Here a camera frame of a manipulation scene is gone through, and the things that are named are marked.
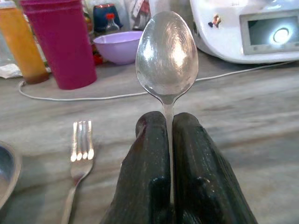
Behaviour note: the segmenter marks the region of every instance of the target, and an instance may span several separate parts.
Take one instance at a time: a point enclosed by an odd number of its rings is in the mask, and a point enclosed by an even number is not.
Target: fork
[[[90,120],[74,122],[71,150],[73,186],[65,201],[61,224],[68,224],[69,222],[77,186],[90,173],[93,167],[93,157],[92,122]]]

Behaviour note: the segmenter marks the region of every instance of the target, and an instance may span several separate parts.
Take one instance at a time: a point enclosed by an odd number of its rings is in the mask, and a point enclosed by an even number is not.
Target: gray wooden table
[[[237,65],[199,53],[198,77]],[[175,105],[195,115],[230,161],[260,224],[299,223],[299,63],[196,83]],[[98,81],[62,91],[54,79],[26,93],[56,98],[103,97],[143,91],[134,65],[106,64]],[[58,224],[71,187],[72,123],[93,121],[95,166],[78,190],[71,223],[98,224],[113,198],[120,163],[135,139],[135,123],[161,110],[150,95],[108,101],[48,102],[21,96],[21,79],[0,79],[0,140],[23,155],[20,180],[3,224]]]

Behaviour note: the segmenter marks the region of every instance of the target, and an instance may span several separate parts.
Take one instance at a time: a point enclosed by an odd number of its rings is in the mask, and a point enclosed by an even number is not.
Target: fork tine
[[[78,147],[77,147],[77,160],[82,159],[82,121],[79,121],[79,135],[77,138]]]
[[[87,159],[87,127],[86,121],[83,121],[83,137],[82,137],[82,158],[85,160]]]
[[[74,162],[77,159],[77,127],[78,122],[73,123],[73,144],[71,149],[71,161]]]
[[[92,121],[89,120],[87,122],[87,127],[88,127],[88,131],[87,131],[87,141],[88,141],[88,159],[92,160],[93,156],[94,156],[94,149],[93,149],[93,128],[92,128]]]

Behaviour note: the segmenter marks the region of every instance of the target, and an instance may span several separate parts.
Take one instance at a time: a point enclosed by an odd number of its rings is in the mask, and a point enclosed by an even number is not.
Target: sticker
[[[213,28],[213,26],[216,26],[216,28],[219,28],[219,24],[221,23],[221,18],[218,14],[214,15],[213,20],[208,23],[209,27]]]

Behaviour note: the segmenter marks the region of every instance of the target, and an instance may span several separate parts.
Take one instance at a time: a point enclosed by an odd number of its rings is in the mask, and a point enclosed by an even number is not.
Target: bottle cap
[[[115,18],[114,13],[107,13],[107,14],[106,14],[106,18],[107,18],[108,20],[112,20],[112,19],[114,19],[114,18]]]
[[[0,0],[0,8],[16,8],[13,1]]]

